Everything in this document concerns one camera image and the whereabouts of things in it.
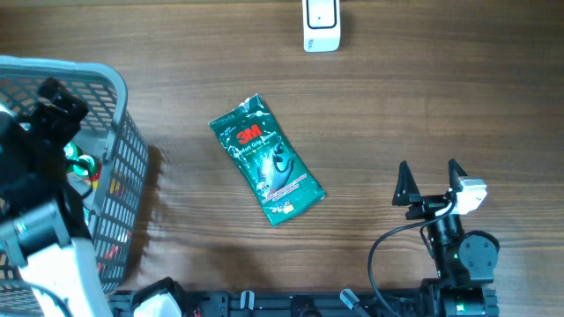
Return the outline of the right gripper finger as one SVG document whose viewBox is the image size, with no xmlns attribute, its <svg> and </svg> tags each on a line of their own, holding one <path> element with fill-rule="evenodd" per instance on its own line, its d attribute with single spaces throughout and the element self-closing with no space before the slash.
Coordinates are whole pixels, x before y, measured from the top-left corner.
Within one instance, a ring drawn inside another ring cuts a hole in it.
<svg viewBox="0 0 564 317">
<path fill-rule="evenodd" d="M 453 190 L 461 188 L 460 179 L 466 177 L 466 171 L 454 159 L 449 160 L 449 187 Z"/>
<path fill-rule="evenodd" d="M 394 206 L 420 203 L 420 192 L 413 178 L 411 168 L 404 160 L 399 164 L 396 189 L 392 198 Z"/>
</svg>

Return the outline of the red sauce bottle green cap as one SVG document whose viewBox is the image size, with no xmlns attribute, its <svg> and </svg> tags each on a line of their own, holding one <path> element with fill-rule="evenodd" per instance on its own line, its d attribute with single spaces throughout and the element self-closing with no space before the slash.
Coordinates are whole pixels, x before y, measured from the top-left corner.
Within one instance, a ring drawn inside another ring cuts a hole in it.
<svg viewBox="0 0 564 317">
<path fill-rule="evenodd" d="M 83 181 L 92 184 L 94 187 L 98 185 L 102 165 L 98 159 L 90 155 L 83 154 L 73 164 L 73 173 Z"/>
</svg>

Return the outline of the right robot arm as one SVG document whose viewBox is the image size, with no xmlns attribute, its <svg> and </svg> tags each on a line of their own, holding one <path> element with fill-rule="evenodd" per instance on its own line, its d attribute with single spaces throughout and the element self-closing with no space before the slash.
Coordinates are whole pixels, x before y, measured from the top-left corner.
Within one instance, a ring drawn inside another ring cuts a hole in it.
<svg viewBox="0 0 564 317">
<path fill-rule="evenodd" d="M 465 231 L 462 217 L 477 210 L 487 196 L 486 183 L 469 176 L 449 161 L 449 189 L 442 195 L 422 195 L 408 163 L 398 168 L 392 204 L 406 206 L 408 220 L 420 220 L 424 240 L 434 260 L 436 278 L 427 278 L 417 290 L 416 316 L 497 316 L 494 281 L 500 243 L 484 231 Z"/>
</svg>

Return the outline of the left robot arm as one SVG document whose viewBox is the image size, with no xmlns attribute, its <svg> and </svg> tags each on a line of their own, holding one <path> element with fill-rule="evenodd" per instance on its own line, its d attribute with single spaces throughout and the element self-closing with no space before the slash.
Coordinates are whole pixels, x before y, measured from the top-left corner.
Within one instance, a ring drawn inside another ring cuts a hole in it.
<svg viewBox="0 0 564 317">
<path fill-rule="evenodd" d="M 64 146 L 88 113 L 55 78 L 31 114 L 1 114 L 1 248 L 19 278 L 1 291 L 33 292 L 47 316 L 109 316 L 83 196 L 68 182 Z"/>
</svg>

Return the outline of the green lid jar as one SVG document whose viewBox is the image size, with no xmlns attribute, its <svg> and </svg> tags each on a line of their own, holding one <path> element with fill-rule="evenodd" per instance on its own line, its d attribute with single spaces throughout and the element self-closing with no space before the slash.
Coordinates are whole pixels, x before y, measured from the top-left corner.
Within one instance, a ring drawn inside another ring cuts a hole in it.
<svg viewBox="0 0 564 317">
<path fill-rule="evenodd" d="M 79 160 L 79 157 L 83 155 L 82 149 L 74 142 L 68 142 L 63 149 L 68 160 Z"/>
</svg>

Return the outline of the green 3M gloves packet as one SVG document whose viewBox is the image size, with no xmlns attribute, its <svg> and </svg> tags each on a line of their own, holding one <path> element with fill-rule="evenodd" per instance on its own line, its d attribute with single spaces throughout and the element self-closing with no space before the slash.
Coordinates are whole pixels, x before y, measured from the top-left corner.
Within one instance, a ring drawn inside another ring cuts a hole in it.
<svg viewBox="0 0 564 317">
<path fill-rule="evenodd" d="M 326 191 L 259 95 L 209 122 L 209 127 L 248 182 L 271 225 L 297 217 L 325 198 Z"/>
</svg>

